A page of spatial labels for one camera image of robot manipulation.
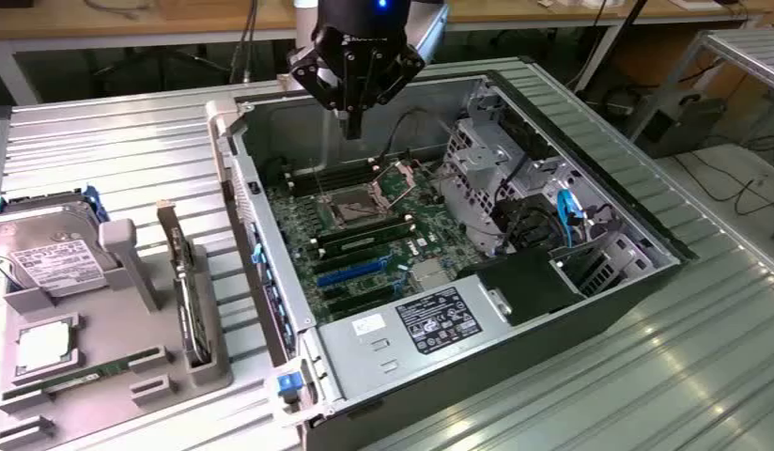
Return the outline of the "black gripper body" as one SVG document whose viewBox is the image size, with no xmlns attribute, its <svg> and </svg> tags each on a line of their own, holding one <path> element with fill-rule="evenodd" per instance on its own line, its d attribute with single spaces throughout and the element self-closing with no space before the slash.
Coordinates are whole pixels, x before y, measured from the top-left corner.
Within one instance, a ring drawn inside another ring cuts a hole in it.
<svg viewBox="0 0 774 451">
<path fill-rule="evenodd" d="M 406 1 L 321 1 L 312 39 L 325 64 L 357 88 L 374 50 L 396 55 L 408 45 Z"/>
</svg>

